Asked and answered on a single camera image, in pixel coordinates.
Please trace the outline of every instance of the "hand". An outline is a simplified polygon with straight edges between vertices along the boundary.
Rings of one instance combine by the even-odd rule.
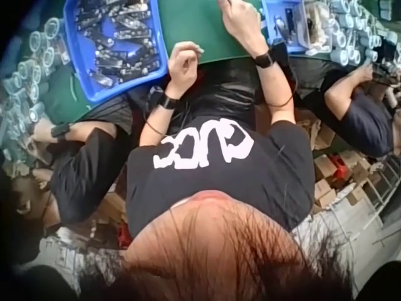
[[[373,65],[362,65],[354,71],[354,75],[358,78],[360,83],[369,82],[373,80]]]
[[[204,52],[194,42],[180,42],[174,45],[169,59],[171,82],[166,95],[180,99],[195,83],[197,78],[198,57]]]
[[[243,0],[218,0],[224,26],[229,34],[253,57],[268,52],[268,44],[261,34],[261,15]]]

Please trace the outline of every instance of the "green work surface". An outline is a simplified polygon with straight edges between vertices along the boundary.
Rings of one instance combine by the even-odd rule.
[[[247,1],[262,7],[260,0]],[[226,31],[217,0],[162,0],[159,13],[168,54],[177,42],[193,41],[205,50],[199,63],[248,56]]]
[[[46,113],[55,124],[74,122],[95,106],[89,102],[70,65],[57,69],[49,81],[49,92],[41,97]]]

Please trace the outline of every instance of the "person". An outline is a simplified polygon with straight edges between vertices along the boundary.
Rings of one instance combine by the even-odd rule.
[[[4,175],[1,180],[11,185],[12,201],[4,201],[2,210],[12,233],[7,245],[14,246],[13,263],[34,260],[42,238],[96,211],[132,149],[131,123],[127,100],[116,97],[82,121],[54,125],[42,118],[34,125],[24,146],[44,167],[11,182]],[[54,146],[57,152],[46,151]]]
[[[398,114],[391,116],[383,104],[391,87],[372,82],[372,65],[348,72],[318,60],[292,59],[291,64],[300,78],[297,107],[312,111],[347,144],[367,156],[400,153],[401,119]]]
[[[128,158],[133,241],[121,263],[110,263],[114,282],[85,267],[81,300],[352,299],[349,269],[332,240],[306,254],[290,234],[311,211],[313,158],[306,132],[295,125],[289,83],[268,55],[260,16],[242,0],[219,5],[228,33],[258,66],[272,115],[269,135],[253,131],[247,110],[216,109],[220,102],[251,102],[249,90],[234,84],[214,87],[212,95],[194,91],[207,106],[192,107],[182,129],[166,135],[174,107],[192,102],[184,94],[203,52],[193,42],[177,43],[171,81]]]

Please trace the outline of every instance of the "hair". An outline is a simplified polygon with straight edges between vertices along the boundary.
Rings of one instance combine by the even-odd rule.
[[[330,234],[307,253],[301,252],[301,260],[299,254],[278,259],[277,254],[283,253],[279,242],[270,240],[266,245],[262,239],[266,233],[248,224],[245,228],[234,226],[226,237],[233,235],[239,238],[234,246],[234,279],[224,279],[218,269],[211,278],[207,254],[188,247],[181,248],[180,256],[168,257],[169,262],[163,268],[138,265],[124,268],[128,265],[123,260],[108,256],[102,267],[93,260],[86,262],[79,276],[78,298],[82,301],[353,300],[349,264],[342,261],[340,246]]]
[[[24,193],[19,187],[22,177],[11,179],[3,168],[0,168],[0,226],[1,243],[6,253],[7,261],[11,264],[22,264],[34,260],[39,254],[39,244],[43,237],[41,220],[27,220],[18,213]],[[24,181],[27,194],[39,196],[34,180]]]

